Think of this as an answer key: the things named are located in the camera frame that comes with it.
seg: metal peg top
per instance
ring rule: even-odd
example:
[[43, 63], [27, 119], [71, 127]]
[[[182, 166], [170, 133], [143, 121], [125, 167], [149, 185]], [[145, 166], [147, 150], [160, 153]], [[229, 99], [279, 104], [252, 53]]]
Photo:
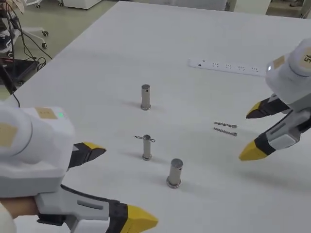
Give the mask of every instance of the metal peg top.
[[143, 86], [141, 86], [141, 88], [143, 90], [149, 90], [150, 86], [148, 84], [144, 84]]
[[183, 161], [181, 159], [173, 159], [171, 161], [171, 165], [174, 168], [180, 169], [183, 167], [184, 164], [183, 164]]

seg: metal pin with ring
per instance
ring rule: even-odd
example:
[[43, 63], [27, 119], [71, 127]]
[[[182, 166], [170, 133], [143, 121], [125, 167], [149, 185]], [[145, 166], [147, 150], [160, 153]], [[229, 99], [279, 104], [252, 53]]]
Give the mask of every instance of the metal pin with ring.
[[143, 140], [143, 154], [142, 159], [145, 161], [149, 161], [151, 159], [151, 143], [155, 142], [149, 135], [144, 135], [144, 137], [134, 136], [135, 138]]

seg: tan sticker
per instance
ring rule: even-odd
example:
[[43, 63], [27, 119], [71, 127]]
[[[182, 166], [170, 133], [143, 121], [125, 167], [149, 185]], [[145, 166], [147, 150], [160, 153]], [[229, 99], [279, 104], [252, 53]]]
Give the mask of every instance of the tan sticker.
[[57, 119], [51, 108], [35, 108], [41, 119]]
[[274, 69], [279, 68], [281, 65], [285, 63], [285, 57], [281, 56], [273, 61]]
[[5, 123], [0, 123], [0, 146], [11, 147], [17, 133], [17, 128]]
[[305, 49], [304, 55], [301, 58], [299, 64], [304, 68], [311, 68], [311, 47]]

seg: metal cylinder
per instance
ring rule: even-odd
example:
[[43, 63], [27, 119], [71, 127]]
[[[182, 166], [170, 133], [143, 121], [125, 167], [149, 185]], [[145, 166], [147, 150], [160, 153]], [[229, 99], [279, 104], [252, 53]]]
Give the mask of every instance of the metal cylinder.
[[151, 108], [150, 105], [150, 86], [145, 84], [141, 86], [141, 106], [140, 108], [147, 111]]
[[144, 153], [142, 155], [143, 160], [148, 161], [151, 159], [151, 137], [149, 135], [144, 135]]
[[170, 175], [166, 183], [170, 188], [178, 188], [181, 184], [180, 174], [183, 167], [183, 161], [180, 159], [173, 159], [171, 161]]

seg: white table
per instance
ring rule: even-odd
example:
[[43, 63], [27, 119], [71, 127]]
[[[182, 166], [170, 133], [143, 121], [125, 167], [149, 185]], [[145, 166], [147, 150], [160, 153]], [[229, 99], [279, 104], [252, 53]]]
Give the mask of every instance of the white table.
[[[17, 91], [22, 107], [62, 106], [77, 142], [107, 148], [64, 184], [138, 205], [159, 218], [151, 233], [293, 233], [311, 228], [310, 133], [269, 158], [242, 163], [244, 146], [282, 116], [246, 120], [271, 91], [262, 77], [190, 68], [206, 57], [265, 66], [311, 36], [311, 22], [119, 2]], [[142, 111], [140, 87], [151, 86]], [[238, 124], [238, 137], [213, 121]], [[153, 158], [141, 159], [149, 134]], [[172, 158], [182, 185], [166, 185]], [[21, 233], [66, 232], [17, 221]]]

